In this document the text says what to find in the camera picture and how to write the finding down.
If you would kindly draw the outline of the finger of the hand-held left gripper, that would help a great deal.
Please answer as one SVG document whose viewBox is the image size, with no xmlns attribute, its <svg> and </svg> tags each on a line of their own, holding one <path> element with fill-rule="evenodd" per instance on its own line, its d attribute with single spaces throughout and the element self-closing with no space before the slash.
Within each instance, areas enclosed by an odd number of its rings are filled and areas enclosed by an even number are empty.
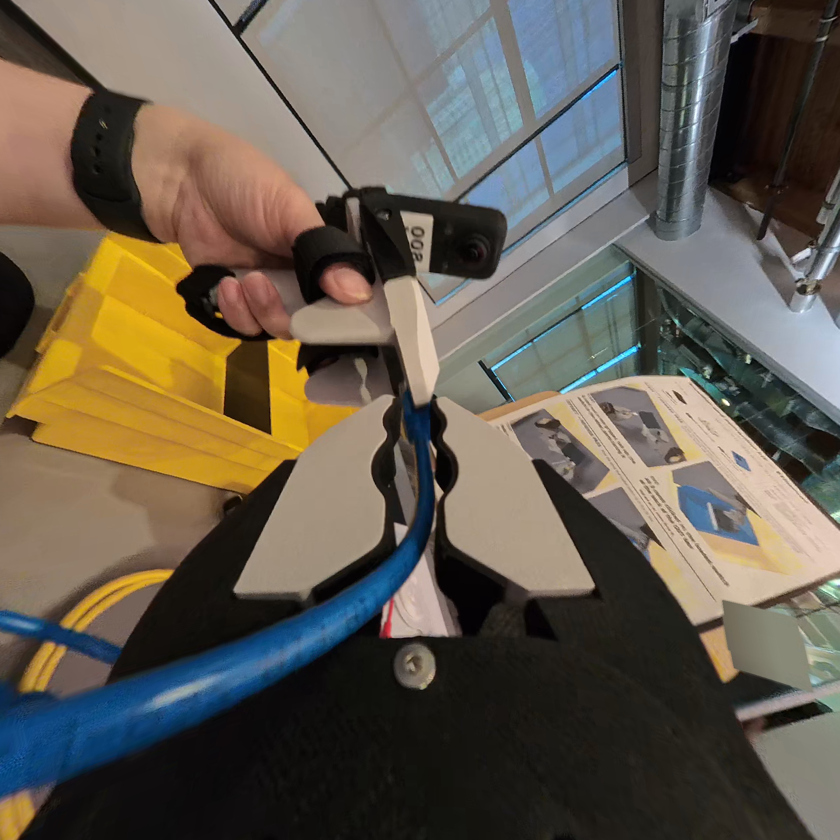
<svg viewBox="0 0 840 840">
<path fill-rule="evenodd" d="M 401 276 L 387 280 L 383 288 L 407 389 L 414 405 L 428 405 L 439 361 L 421 286 L 413 276 Z"/>
</svg>

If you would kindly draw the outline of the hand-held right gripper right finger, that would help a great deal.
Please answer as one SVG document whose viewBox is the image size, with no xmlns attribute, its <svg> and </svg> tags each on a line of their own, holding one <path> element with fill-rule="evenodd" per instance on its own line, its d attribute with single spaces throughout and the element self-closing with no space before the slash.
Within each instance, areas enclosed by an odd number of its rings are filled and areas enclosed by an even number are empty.
<svg viewBox="0 0 840 840">
<path fill-rule="evenodd" d="M 434 404 L 444 546 L 527 597 L 582 596 L 595 584 L 532 459 L 447 397 Z"/>
</svg>

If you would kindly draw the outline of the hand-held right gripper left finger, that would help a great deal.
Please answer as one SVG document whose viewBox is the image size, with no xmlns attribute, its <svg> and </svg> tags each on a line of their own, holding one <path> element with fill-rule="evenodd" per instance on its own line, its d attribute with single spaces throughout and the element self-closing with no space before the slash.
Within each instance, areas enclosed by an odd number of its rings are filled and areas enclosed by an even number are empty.
<svg viewBox="0 0 840 840">
<path fill-rule="evenodd" d="M 400 406 L 381 396 L 296 460 L 234 584 L 241 600 L 322 602 L 394 547 L 385 491 Z"/>
</svg>

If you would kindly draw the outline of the yellow plastic bin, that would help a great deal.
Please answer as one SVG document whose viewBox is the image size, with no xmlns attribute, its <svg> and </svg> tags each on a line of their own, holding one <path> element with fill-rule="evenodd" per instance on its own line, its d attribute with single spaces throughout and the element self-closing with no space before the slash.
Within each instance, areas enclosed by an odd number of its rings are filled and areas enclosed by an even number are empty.
<svg viewBox="0 0 840 840">
<path fill-rule="evenodd" d="M 190 318 L 174 245 L 111 234 L 70 284 L 6 417 L 44 445 L 246 494 L 355 412 L 305 395 L 297 342 L 221 337 Z"/>
</svg>

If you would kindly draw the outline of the person's left forearm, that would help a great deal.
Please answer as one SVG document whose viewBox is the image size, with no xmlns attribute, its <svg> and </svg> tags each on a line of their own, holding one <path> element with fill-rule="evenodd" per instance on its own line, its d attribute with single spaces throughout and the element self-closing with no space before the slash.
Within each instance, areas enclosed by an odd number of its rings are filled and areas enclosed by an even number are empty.
<svg viewBox="0 0 840 840">
<path fill-rule="evenodd" d="M 1 61 L 1 224 L 99 230 L 73 185 L 70 141 L 91 90 Z"/>
</svg>

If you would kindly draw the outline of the person's left hand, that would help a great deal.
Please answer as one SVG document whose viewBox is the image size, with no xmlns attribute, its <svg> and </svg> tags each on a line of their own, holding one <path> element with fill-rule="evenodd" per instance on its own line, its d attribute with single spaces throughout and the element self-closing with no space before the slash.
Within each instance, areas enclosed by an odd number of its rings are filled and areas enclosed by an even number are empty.
<svg viewBox="0 0 840 840">
<path fill-rule="evenodd" d="M 217 307 L 238 333 L 289 340 L 290 316 L 266 275 L 291 262 L 303 233 L 323 226 L 315 203 L 268 156 L 190 114 L 147 104 L 132 154 L 152 235 L 191 266 L 248 269 L 217 285 Z"/>
</svg>

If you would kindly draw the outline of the glass window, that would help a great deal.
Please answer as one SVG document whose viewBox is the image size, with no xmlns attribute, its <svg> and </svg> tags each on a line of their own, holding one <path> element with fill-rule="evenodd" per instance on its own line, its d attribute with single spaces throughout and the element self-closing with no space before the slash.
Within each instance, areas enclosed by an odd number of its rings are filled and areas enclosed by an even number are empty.
<svg viewBox="0 0 840 840">
<path fill-rule="evenodd" d="M 625 164 L 617 2 L 217 6 L 352 186 L 494 207 L 511 245 Z"/>
</svg>

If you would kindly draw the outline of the black wrist band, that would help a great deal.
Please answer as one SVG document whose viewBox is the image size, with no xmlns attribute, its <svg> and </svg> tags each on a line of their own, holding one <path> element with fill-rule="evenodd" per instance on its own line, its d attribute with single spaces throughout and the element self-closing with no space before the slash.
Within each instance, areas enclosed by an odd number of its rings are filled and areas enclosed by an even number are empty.
<svg viewBox="0 0 840 840">
<path fill-rule="evenodd" d="M 159 244 L 143 216 L 132 154 L 134 124 L 147 100 L 95 90 L 82 104 L 70 138 L 72 184 L 106 230 Z"/>
</svg>

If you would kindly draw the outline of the chrome metal pole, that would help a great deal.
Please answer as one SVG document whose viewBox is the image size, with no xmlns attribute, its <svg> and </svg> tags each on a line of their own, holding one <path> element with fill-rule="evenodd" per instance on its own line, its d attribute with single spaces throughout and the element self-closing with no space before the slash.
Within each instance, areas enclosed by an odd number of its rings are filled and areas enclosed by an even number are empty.
<svg viewBox="0 0 840 840">
<path fill-rule="evenodd" d="M 815 304 L 825 278 L 831 273 L 839 254 L 839 186 L 827 194 L 817 220 L 822 231 L 807 253 L 805 273 L 798 277 L 789 309 L 796 314 L 808 312 Z"/>
</svg>

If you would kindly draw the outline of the black round object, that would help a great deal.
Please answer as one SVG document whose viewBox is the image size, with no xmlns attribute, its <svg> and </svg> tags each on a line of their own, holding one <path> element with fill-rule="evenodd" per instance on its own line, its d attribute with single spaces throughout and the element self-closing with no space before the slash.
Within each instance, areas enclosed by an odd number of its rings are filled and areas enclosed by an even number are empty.
<svg viewBox="0 0 840 840">
<path fill-rule="evenodd" d="M 35 294 L 26 274 L 1 254 L 1 358 L 8 356 L 26 330 Z"/>
</svg>

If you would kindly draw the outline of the silver metal duct pipe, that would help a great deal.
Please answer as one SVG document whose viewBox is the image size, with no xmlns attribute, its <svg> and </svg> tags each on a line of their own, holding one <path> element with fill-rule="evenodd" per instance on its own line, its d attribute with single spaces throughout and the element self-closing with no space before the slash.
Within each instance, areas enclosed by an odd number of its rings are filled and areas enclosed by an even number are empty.
<svg viewBox="0 0 840 840">
<path fill-rule="evenodd" d="M 665 1 L 658 142 L 658 238 L 701 224 L 728 66 L 734 1 Z"/>
</svg>

